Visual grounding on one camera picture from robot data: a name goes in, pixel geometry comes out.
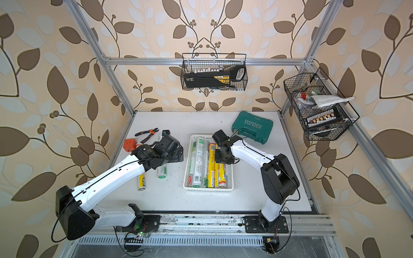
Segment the white green wrap roll long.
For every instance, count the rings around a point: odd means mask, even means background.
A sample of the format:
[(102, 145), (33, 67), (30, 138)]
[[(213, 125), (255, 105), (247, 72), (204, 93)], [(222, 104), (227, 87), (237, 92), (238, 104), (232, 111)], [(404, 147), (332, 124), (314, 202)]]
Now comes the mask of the white green wrap roll long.
[(203, 185), (204, 173), (204, 156), (205, 156), (205, 137), (197, 137), (194, 150), (193, 164), (193, 188), (200, 188)]

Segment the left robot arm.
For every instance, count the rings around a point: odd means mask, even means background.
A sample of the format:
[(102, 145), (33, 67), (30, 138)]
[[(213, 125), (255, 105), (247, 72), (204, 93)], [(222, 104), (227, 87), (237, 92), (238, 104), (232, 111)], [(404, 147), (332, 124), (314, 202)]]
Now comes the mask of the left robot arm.
[(99, 202), (128, 181), (167, 163), (183, 161), (183, 147), (162, 132), (160, 141), (143, 144), (124, 160), (103, 174), (82, 185), (64, 186), (56, 192), (56, 223), (61, 225), (67, 240), (76, 240), (93, 228), (122, 227), (135, 231), (143, 227), (144, 214), (136, 204), (101, 208)]

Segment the white wrap roll red label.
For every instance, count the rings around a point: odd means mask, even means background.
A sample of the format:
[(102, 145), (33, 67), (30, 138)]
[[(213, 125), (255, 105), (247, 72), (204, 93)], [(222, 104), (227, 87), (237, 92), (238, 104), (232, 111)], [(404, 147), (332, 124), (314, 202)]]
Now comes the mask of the white wrap roll red label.
[(194, 141), (191, 145), (191, 157), (190, 157), (190, 161), (189, 161), (187, 187), (191, 187), (192, 182), (193, 182), (195, 156), (196, 156), (196, 145), (197, 145), (196, 141)]

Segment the yellow wrap roll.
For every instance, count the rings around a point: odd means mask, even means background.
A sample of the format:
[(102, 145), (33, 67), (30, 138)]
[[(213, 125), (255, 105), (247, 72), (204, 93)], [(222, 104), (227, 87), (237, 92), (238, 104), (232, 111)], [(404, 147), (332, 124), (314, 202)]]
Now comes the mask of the yellow wrap roll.
[(218, 163), (215, 163), (214, 179), (215, 179), (214, 187), (218, 188), (218, 184), (219, 184), (219, 164)]
[(225, 164), (218, 163), (218, 187), (226, 188), (227, 187), (227, 176)]
[(146, 178), (145, 173), (142, 173), (138, 176), (138, 190), (144, 191), (146, 189)]
[(209, 144), (209, 165), (208, 165), (208, 188), (215, 188), (214, 183), (214, 169), (215, 169), (215, 153), (216, 153), (216, 144)]

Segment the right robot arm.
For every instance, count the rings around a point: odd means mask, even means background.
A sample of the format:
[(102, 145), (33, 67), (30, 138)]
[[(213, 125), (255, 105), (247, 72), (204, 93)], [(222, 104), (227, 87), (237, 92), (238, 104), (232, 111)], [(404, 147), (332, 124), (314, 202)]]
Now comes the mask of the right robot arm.
[(248, 145), (237, 134), (226, 135), (223, 130), (212, 136), (218, 147), (215, 161), (234, 164), (238, 160), (247, 162), (261, 172), (267, 201), (259, 211), (259, 223), (262, 229), (269, 229), (282, 215), (290, 197), (299, 193), (300, 182), (288, 158), (283, 155), (271, 155)]

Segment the white plastic basket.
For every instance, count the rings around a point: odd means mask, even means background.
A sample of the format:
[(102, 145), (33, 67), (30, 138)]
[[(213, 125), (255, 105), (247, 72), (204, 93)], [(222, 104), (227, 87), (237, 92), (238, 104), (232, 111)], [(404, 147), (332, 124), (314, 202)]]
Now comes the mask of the white plastic basket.
[(191, 135), (183, 182), (185, 190), (230, 192), (234, 189), (233, 165), (217, 163), (217, 150), (211, 135)]

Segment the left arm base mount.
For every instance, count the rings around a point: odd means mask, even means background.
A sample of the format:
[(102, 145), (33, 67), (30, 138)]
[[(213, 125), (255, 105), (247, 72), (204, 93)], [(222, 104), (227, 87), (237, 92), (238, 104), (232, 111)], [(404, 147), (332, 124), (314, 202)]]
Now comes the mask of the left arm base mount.
[(116, 226), (116, 232), (124, 232), (124, 233), (151, 233), (157, 232), (160, 226), (160, 219), (161, 216), (159, 215), (143, 215), (141, 217), (136, 218), (129, 226), (122, 227)]

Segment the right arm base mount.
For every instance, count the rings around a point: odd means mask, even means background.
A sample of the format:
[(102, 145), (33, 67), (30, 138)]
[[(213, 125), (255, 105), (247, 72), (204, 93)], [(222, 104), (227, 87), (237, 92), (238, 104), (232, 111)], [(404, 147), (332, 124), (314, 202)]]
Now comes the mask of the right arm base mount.
[(289, 233), (286, 218), (279, 216), (276, 220), (268, 222), (261, 216), (245, 216), (243, 218), (246, 233)]

